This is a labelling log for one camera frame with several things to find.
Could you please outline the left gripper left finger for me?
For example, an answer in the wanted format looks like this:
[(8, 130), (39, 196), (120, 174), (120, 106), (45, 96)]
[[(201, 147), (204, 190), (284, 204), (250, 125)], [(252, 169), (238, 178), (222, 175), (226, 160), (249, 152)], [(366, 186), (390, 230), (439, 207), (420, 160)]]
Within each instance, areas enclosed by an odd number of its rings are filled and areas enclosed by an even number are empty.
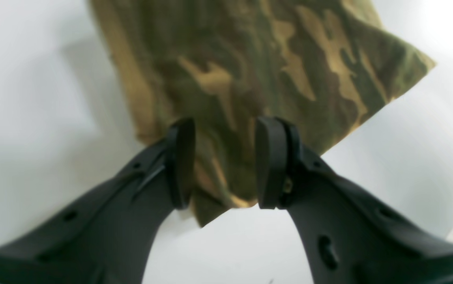
[(189, 206), (194, 155), (194, 121), (178, 120), (116, 176), (0, 246), (0, 284), (140, 284), (161, 224)]

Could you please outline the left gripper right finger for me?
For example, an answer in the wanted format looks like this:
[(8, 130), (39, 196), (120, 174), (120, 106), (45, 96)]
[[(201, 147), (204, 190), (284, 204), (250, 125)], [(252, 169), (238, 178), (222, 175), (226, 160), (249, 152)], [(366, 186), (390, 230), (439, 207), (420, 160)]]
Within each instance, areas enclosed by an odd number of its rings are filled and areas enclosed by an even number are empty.
[(453, 244), (339, 176), (287, 121), (255, 127), (258, 205), (286, 210), (315, 284), (453, 284)]

